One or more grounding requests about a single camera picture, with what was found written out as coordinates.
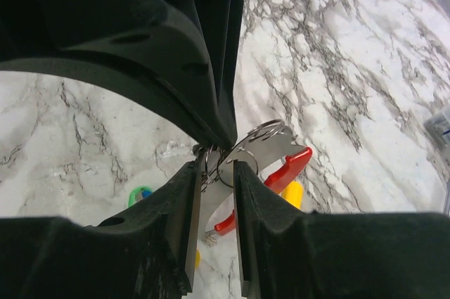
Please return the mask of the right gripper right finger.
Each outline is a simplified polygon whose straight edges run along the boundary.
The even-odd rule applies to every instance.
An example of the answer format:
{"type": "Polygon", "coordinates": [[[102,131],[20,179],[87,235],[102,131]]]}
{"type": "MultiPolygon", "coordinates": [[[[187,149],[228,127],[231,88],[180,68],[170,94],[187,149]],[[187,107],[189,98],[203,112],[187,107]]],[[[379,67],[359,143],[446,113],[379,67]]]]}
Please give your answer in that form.
{"type": "Polygon", "coordinates": [[[233,165],[246,298],[448,298],[449,218],[305,213],[233,165]]]}

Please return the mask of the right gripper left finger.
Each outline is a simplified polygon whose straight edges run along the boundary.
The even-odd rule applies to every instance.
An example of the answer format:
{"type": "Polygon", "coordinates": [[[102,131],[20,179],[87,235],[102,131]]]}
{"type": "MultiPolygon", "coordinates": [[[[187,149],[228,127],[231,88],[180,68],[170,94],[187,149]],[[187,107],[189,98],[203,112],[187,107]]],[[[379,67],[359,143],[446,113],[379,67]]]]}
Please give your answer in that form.
{"type": "Polygon", "coordinates": [[[193,290],[200,165],[97,226],[1,221],[2,298],[180,298],[193,290]]]}

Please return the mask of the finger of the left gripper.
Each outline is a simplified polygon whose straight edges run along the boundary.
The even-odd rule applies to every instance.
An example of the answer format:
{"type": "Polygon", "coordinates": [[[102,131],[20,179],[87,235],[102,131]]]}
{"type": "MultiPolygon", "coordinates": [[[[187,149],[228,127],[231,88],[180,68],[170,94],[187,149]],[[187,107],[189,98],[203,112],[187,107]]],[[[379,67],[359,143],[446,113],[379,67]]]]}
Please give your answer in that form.
{"type": "Polygon", "coordinates": [[[196,0],[1,0],[1,69],[113,91],[205,146],[232,144],[196,0]]]}
{"type": "Polygon", "coordinates": [[[233,85],[243,0],[165,0],[200,35],[207,65],[188,61],[169,84],[158,115],[201,144],[232,146],[237,139],[233,85]]]}

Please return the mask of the yellow key tag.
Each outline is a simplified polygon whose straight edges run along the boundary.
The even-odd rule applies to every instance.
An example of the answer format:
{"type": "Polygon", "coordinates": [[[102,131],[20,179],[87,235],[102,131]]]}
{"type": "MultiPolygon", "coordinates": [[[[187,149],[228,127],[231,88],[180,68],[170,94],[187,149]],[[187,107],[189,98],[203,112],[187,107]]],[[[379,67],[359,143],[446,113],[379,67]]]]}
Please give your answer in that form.
{"type": "Polygon", "coordinates": [[[197,249],[195,252],[195,269],[198,268],[200,262],[201,262],[201,255],[200,255],[200,251],[197,249]]]}

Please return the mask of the green key tag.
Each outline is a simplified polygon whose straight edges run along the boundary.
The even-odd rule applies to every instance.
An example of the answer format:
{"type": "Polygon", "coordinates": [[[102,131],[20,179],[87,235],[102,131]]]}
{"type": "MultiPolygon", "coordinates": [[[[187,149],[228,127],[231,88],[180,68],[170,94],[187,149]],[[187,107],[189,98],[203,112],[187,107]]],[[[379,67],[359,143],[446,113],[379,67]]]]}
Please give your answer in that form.
{"type": "Polygon", "coordinates": [[[127,207],[130,208],[135,203],[142,201],[144,198],[148,197],[152,193],[153,193],[153,190],[148,186],[136,187],[129,194],[127,207]]]}

